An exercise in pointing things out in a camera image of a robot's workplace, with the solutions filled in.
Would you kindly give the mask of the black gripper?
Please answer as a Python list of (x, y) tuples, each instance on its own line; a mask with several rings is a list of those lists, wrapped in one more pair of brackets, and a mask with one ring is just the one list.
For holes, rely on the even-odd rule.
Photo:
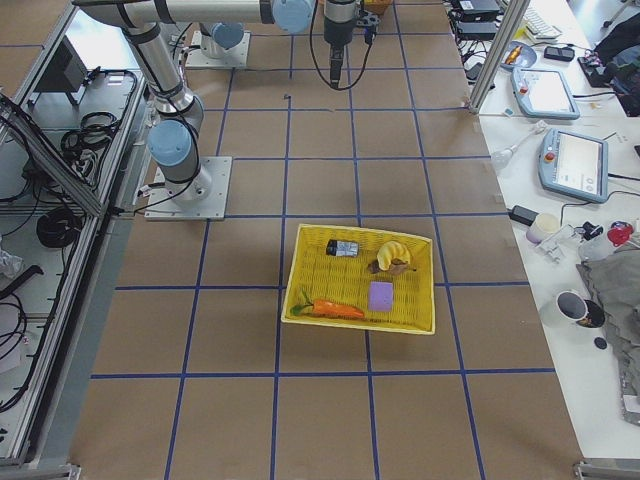
[(330, 73), (329, 86), (332, 89), (340, 88), (342, 60), (345, 47), (353, 39), (355, 21), (337, 22), (328, 17), (324, 18), (324, 40), (329, 44)]

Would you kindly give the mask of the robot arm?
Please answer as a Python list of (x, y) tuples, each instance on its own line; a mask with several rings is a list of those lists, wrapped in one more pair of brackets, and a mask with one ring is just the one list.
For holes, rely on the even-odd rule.
[(201, 50), (206, 57), (212, 59), (222, 58), (244, 38), (244, 24), (240, 22), (200, 23), (199, 28)]
[(366, 14), (361, 1), (78, 1), (75, 5), (90, 18), (122, 31), (161, 117), (150, 130), (147, 146), (164, 176), (164, 200), (178, 206), (200, 205), (209, 196), (213, 179), (198, 151), (204, 108), (161, 39), (162, 25), (260, 23), (297, 34), (313, 30), (317, 9), (322, 7), (330, 64), (325, 82), (339, 91), (345, 48)]

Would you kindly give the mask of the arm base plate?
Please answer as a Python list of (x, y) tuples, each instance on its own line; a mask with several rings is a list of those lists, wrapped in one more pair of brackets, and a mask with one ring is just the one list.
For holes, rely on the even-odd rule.
[(250, 38), (251, 33), (245, 31), (237, 45), (225, 49), (210, 37), (202, 37), (201, 32), (197, 30), (193, 33), (185, 66), (188, 69), (246, 69)]
[(200, 158), (200, 172), (180, 195), (183, 187), (169, 182), (153, 189), (150, 208), (144, 216), (152, 221), (215, 220), (225, 218), (232, 158), (204, 156)]

